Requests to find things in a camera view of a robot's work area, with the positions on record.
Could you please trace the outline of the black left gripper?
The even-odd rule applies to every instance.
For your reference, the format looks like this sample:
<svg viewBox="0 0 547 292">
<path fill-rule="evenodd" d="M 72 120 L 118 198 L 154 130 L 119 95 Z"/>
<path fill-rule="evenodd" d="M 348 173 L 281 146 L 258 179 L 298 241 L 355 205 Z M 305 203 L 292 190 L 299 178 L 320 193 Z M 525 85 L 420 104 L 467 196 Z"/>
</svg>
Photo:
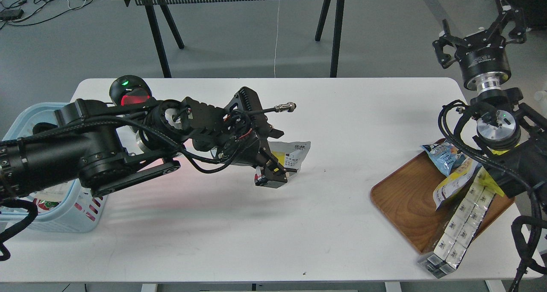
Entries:
<svg viewBox="0 0 547 292">
<path fill-rule="evenodd" d="M 266 113 L 293 112 L 293 102 L 262 108 L 258 94 L 242 87 L 226 107 L 216 107 L 188 99 L 188 138 L 193 148 L 202 152 L 211 151 L 212 158 L 188 154 L 189 162 L 200 172 L 197 161 L 219 164 L 213 173 L 230 164 L 256 167 L 255 185 L 280 188 L 288 182 L 286 174 L 297 173 L 296 162 L 289 153 L 271 152 L 268 138 L 280 138 L 281 130 L 268 123 Z"/>
</svg>

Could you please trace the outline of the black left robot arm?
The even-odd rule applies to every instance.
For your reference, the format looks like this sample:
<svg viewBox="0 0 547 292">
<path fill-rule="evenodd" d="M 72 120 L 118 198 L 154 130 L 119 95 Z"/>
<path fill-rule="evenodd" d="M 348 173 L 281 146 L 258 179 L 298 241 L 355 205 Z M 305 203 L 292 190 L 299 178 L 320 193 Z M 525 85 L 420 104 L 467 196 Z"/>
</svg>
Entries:
<svg viewBox="0 0 547 292">
<path fill-rule="evenodd" d="M 240 88 L 226 107 L 186 97 L 157 100 L 135 88 L 113 106 L 77 99 L 55 111 L 57 124 L 39 125 L 33 135 L 1 142 L 1 206 L 27 211 L 1 233 L 1 260 L 11 257 L 8 239 L 38 216 L 31 193 L 78 179 L 93 197 L 102 197 L 174 172 L 178 156 L 204 174 L 229 165 L 257 169 L 257 186 L 278 188 L 295 168 L 273 155 L 268 138 L 283 136 L 266 113 L 293 112 L 288 102 L 264 109 L 255 91 Z"/>
</svg>

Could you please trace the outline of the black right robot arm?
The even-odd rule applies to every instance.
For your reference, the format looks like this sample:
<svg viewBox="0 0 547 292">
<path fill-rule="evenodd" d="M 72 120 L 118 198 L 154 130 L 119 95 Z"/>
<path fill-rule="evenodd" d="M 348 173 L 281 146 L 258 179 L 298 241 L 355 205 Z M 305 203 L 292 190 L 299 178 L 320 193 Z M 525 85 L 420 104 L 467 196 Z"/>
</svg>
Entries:
<svg viewBox="0 0 547 292">
<path fill-rule="evenodd" d="M 523 11 L 506 0 L 496 0 L 498 16 L 489 28 L 459 38 L 443 31 L 432 43 L 443 68 L 458 63 L 464 87 L 476 91 L 469 105 L 455 100 L 441 110 L 438 126 L 445 138 L 463 154 L 481 163 L 507 197 L 527 193 L 531 215 L 518 216 L 511 225 L 512 237 L 521 259 L 509 290 L 517 292 L 523 275 L 532 269 L 546 274 L 533 254 L 546 228 L 547 121 L 522 101 L 519 88 L 502 89 L 511 77 L 506 56 L 508 44 L 502 35 L 513 21 L 510 43 L 526 42 Z"/>
</svg>

